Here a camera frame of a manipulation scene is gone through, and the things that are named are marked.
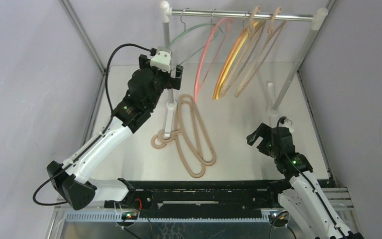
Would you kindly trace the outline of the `pink wire hanger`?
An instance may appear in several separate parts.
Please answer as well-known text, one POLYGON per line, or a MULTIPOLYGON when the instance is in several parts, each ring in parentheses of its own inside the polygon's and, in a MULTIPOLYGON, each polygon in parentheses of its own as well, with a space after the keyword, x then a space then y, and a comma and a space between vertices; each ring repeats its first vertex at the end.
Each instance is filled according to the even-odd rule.
POLYGON ((222 48, 222 45, 224 44, 224 41, 225 41, 226 37, 230 33, 230 28, 231 28, 231 25, 233 23, 232 18, 230 18, 230 17, 222 17, 215 25, 213 25, 212 24, 212 19, 214 18, 215 11, 216 11, 216 9, 214 9, 212 14, 211 14, 211 22, 210 22, 211 32, 210 32, 210 35, 209 35, 209 37, 207 38, 207 40, 205 42, 205 45, 204 45, 203 50, 202 50, 202 53, 200 55, 200 59, 199 59, 199 63, 198 63, 198 68, 197 68, 196 75, 195 75, 194 90, 193 90, 193 98, 194 98, 194 102, 195 103, 198 101, 198 95, 199 95, 200 91, 202 90, 202 87, 203 87, 203 85, 204 85, 204 83, 205 83, 205 81, 206 81, 206 79, 208 77, 209 72, 211 71, 211 68, 212 68, 215 60, 218 58, 219 52, 220 52, 220 50, 222 48), (222 41, 219 44, 217 52, 216 52, 213 60, 211 61, 210 65, 208 67, 208 70, 206 71, 204 77, 201 79, 202 67, 203 67, 204 60, 206 58, 208 49, 210 47, 211 42, 214 40, 215 33, 217 32, 218 29, 220 29, 220 26, 223 23, 225 24, 226 33, 223 34, 223 38, 222 38, 222 41))

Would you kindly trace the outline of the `yellow wire hanger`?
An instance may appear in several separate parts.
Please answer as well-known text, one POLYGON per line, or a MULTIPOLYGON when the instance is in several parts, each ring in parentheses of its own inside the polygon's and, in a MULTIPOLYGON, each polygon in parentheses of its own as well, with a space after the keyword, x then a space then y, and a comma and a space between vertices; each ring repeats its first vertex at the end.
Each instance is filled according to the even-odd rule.
POLYGON ((265 22, 262 20, 252 20, 247 26, 243 27, 233 43, 218 76, 212 96, 214 100, 224 97, 230 87, 236 82, 237 77, 244 69, 244 66, 241 66, 241 62, 247 54, 251 54, 252 50, 250 48, 258 44, 264 27, 265 22))

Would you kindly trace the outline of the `green wire hanger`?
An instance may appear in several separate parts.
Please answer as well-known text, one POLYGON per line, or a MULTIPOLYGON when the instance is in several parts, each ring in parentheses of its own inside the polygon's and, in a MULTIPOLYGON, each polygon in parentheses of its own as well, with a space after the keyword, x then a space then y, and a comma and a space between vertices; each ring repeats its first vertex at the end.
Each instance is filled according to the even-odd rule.
MULTIPOLYGON (((171 40, 169 43, 168 43, 168 46, 167 48, 168 49, 172 49, 173 45, 178 42, 179 40, 181 40, 184 36, 186 36, 187 34, 189 34, 190 32, 198 29, 198 28, 201 28, 201 27, 205 27, 205 26, 210 26, 210 27, 214 27, 215 24, 213 24, 212 22, 210 23, 201 23, 201 24, 197 24, 197 25, 194 25, 192 27, 189 27, 187 28, 186 27, 186 23, 182 20, 183 18, 183 15, 185 12, 187 12, 188 10, 191 10, 189 7, 185 8, 182 10, 181 14, 180 14, 180 22, 184 25, 184 30, 179 34, 177 35, 173 40, 171 40)), ((192 53, 191 55, 189 55, 187 58, 185 58, 184 60, 182 60, 180 62, 180 64, 184 64, 186 63, 187 61, 189 61, 192 57, 194 57, 197 53, 199 53, 200 51, 202 51, 204 48, 204 46, 200 47, 198 50, 196 50, 194 53, 192 53)))

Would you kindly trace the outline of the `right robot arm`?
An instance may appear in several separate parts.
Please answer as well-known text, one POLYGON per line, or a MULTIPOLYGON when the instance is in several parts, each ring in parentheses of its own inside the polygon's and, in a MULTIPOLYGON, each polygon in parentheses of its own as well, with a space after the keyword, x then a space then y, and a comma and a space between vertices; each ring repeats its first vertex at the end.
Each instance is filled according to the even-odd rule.
POLYGON ((274 160, 284 176, 268 185, 268 202, 283 207, 310 239, 361 239, 337 214, 323 192, 305 155, 296 152, 288 127, 261 123, 246 137, 248 145, 261 138, 257 149, 274 160))

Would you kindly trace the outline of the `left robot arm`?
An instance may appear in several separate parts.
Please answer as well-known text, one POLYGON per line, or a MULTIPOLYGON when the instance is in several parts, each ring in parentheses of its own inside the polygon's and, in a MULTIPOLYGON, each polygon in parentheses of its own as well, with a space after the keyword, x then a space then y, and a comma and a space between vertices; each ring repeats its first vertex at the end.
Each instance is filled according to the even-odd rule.
POLYGON ((165 89, 180 89, 183 67, 176 67, 174 77, 171 72, 169 51, 159 51, 152 58, 140 55, 139 69, 132 74, 126 95, 106 126, 63 163, 52 161, 47 166, 53 188, 74 210, 98 201, 117 201, 125 208, 135 203, 134 187, 125 179, 96 180, 91 175, 115 147, 150 118, 165 89))

